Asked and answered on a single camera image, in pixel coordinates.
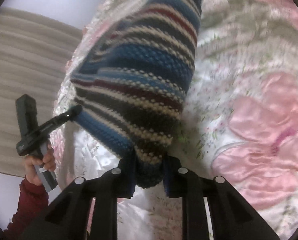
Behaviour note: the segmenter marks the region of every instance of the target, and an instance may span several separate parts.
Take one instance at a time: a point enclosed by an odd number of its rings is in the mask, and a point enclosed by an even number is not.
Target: red sleeve
[[[43,185],[36,186],[25,178],[20,184],[18,210],[4,231],[4,236],[10,240],[18,239],[30,222],[48,206],[48,197]]]

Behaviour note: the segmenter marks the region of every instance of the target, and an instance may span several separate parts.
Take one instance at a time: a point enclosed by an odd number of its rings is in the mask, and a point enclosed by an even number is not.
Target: knitted fabric
[[[114,154],[137,156],[136,182],[162,180],[162,159],[194,72],[201,0],[148,0],[114,24],[73,71],[75,121]]]

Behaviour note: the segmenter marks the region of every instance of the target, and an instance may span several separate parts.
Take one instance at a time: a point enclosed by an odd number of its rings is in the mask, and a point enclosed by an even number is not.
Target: pink floral bedspread
[[[54,114],[69,107],[68,75],[92,44],[144,1],[106,0],[99,8],[67,64]],[[50,139],[61,187],[76,176],[98,177],[119,161],[72,123]],[[298,8],[292,0],[204,0],[195,74],[169,154],[200,176],[226,177],[281,239],[295,231]],[[119,238],[180,240],[181,214],[181,201],[166,198],[162,185],[137,188],[118,204]]]

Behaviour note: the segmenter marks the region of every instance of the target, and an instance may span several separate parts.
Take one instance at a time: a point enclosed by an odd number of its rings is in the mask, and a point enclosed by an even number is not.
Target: silver rivet
[[[111,173],[112,173],[112,174],[115,174],[115,175],[120,174],[120,173],[121,173],[121,169],[119,169],[119,168],[114,168],[114,169],[111,170]]]
[[[178,169],[178,172],[180,174],[186,174],[188,172],[188,169],[187,168],[184,168],[184,167],[181,167],[181,168]]]
[[[84,183],[85,179],[83,177],[77,177],[75,180],[74,180],[74,183],[76,184],[82,184]]]
[[[224,177],[221,177],[221,176],[217,176],[215,178],[215,181],[218,182],[218,183],[224,183],[225,182],[225,178]]]

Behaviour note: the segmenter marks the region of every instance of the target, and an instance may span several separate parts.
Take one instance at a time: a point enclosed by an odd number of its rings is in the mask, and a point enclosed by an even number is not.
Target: pink satin flower
[[[246,142],[212,163],[213,174],[241,188],[258,210],[278,204],[298,188],[298,87],[292,75],[280,72],[268,76],[262,91],[261,102],[236,99],[229,128]]]

